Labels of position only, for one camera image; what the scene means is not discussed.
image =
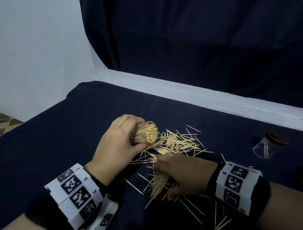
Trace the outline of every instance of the hand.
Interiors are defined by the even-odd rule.
[[[169,201],[176,196],[193,196],[205,192],[217,163],[183,154],[167,153],[157,158],[153,170],[170,175],[179,186],[168,191]]]
[[[114,120],[102,136],[92,161],[86,164],[85,169],[104,185],[109,185],[115,176],[148,146],[132,146],[129,142],[130,132],[141,122],[144,122],[143,118],[128,114]]]

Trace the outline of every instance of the wrist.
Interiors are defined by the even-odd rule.
[[[84,169],[105,186],[108,186],[115,177],[115,175],[112,175],[112,173],[109,170],[106,170],[105,167],[100,164],[95,164],[92,161],[88,162],[84,166]]]

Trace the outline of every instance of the right hand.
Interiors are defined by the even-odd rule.
[[[194,196],[205,192],[217,165],[198,157],[167,153],[157,158],[153,170],[170,175],[179,183],[179,186],[171,188],[167,193],[167,199],[171,201],[176,196]]]

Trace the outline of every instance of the navy fabric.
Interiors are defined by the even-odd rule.
[[[303,2],[80,0],[110,69],[303,107]]]
[[[223,153],[228,161],[262,170],[270,181],[297,186],[296,167],[303,162],[303,132],[108,83],[87,82],[79,84],[64,101],[0,137],[0,228],[23,213],[49,181],[75,163],[89,162],[111,122],[126,113],[154,121],[160,132],[177,129],[186,133],[185,125],[194,127],[202,132],[200,141],[214,152],[201,157],[220,162]],[[254,139],[272,129],[288,134],[290,144],[264,160],[252,151]],[[161,202],[165,192],[144,210],[149,193],[141,195],[124,178],[143,191],[147,182],[135,172],[149,177],[151,169],[146,165],[129,165],[113,182],[123,205],[108,229],[167,229],[189,224],[201,227],[181,202]],[[206,227],[207,220],[213,218],[213,200],[195,199],[206,217],[196,215]]]

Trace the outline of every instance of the left hand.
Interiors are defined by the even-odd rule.
[[[141,117],[124,114],[114,120],[102,136],[93,159],[86,164],[86,170],[105,186],[121,172],[132,159],[148,145],[132,146],[129,134],[137,123],[144,122]]]

